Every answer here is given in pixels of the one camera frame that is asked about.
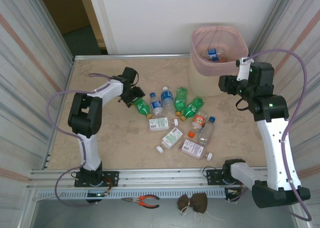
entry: white bottle cap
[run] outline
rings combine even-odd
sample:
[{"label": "white bottle cap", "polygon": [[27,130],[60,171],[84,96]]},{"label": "white bottle cap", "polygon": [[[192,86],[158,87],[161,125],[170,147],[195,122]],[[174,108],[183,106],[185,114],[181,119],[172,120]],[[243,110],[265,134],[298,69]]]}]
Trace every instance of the white bottle cap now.
[{"label": "white bottle cap", "polygon": [[212,153],[209,152],[208,157],[206,158],[207,161],[210,161],[212,158]]},{"label": "white bottle cap", "polygon": [[156,147],[156,150],[157,150],[160,154],[162,154],[162,153],[164,152],[164,150],[163,150],[160,146],[157,146],[157,147]]}]

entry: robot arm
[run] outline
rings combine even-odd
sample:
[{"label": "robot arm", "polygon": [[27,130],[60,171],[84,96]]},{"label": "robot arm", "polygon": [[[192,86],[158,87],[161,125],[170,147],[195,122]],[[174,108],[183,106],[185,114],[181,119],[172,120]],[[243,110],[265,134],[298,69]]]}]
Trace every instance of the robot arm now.
[{"label": "robot arm", "polygon": [[[260,208],[297,203],[286,174],[281,151],[281,137],[288,125],[288,108],[282,96],[273,94],[274,68],[253,60],[237,61],[238,76],[221,76],[219,87],[228,94],[247,101],[261,132],[267,161],[267,177],[260,176],[243,160],[227,160],[223,165],[229,183],[241,181],[250,190]],[[302,200],[310,199],[309,189],[302,187],[294,166],[289,137],[285,139],[286,158],[295,189]]]},{"label": "robot arm", "polygon": [[81,177],[86,183],[99,185],[103,178],[102,162],[98,153],[97,133],[102,124],[102,107],[116,96],[130,107],[132,103],[145,94],[141,88],[135,86],[134,80],[138,73],[126,67],[122,75],[112,76],[107,84],[95,89],[93,94],[76,93],[68,118],[68,125],[73,133],[82,138],[79,140],[82,163],[84,152],[86,161],[80,168]]}]

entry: orange bottle cap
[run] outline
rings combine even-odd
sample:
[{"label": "orange bottle cap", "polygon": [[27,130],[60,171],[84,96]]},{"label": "orange bottle cap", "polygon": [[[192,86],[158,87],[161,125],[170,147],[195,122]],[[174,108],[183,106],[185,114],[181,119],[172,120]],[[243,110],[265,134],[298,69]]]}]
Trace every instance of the orange bottle cap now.
[{"label": "orange bottle cap", "polygon": [[195,133],[193,133],[193,132],[189,132],[189,134],[188,134],[188,136],[190,137],[190,138],[193,138],[194,136],[195,136]]}]

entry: white wall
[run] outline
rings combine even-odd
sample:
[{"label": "white wall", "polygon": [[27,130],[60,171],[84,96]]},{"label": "white wall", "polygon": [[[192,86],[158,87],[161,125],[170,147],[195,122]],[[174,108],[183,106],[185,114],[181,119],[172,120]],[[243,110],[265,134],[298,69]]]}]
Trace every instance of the white wall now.
[{"label": "white wall", "polygon": [[92,0],[109,54],[189,53],[192,31],[225,24],[250,47],[277,0]]}]

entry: green soda bottle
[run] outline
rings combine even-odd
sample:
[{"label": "green soda bottle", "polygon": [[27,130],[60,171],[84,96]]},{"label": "green soda bottle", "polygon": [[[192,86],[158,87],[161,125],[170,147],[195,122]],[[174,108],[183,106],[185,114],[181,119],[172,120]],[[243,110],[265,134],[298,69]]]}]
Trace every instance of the green soda bottle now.
[{"label": "green soda bottle", "polygon": [[188,94],[187,89],[185,89],[183,87],[177,89],[175,101],[174,101],[176,116],[181,116],[181,112],[183,111],[183,109],[186,106],[187,94]]},{"label": "green soda bottle", "polygon": [[142,98],[138,98],[134,101],[133,104],[135,105],[139,113],[145,115],[148,119],[152,118],[152,114],[150,113],[150,107]]},{"label": "green soda bottle", "polygon": [[201,98],[194,98],[192,102],[184,108],[183,115],[180,119],[185,121],[187,118],[193,117],[204,104]]}]

